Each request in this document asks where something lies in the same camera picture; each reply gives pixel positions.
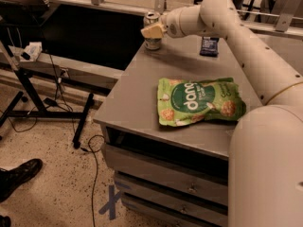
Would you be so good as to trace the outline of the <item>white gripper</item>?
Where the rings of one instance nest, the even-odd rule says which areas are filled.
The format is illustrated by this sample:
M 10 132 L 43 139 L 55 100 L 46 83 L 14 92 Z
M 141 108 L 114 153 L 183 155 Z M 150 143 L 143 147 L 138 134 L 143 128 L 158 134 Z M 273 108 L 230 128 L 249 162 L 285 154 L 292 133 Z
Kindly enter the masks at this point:
M 141 34 L 145 39 L 161 39 L 164 37 L 165 32 L 171 38 L 185 37 L 182 31 L 180 19 L 182 9 L 174 9 L 160 17 L 160 22 L 150 24 L 141 29 Z

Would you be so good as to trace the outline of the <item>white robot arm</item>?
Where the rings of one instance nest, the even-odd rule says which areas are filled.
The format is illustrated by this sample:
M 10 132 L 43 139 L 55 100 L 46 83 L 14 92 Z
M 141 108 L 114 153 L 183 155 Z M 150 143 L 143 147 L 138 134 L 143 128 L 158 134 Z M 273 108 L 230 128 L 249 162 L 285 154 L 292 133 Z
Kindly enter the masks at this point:
M 174 9 L 141 33 L 153 39 L 225 39 L 262 104 L 240 120 L 232 135 L 228 227 L 303 227 L 301 75 L 244 25 L 232 0 Z

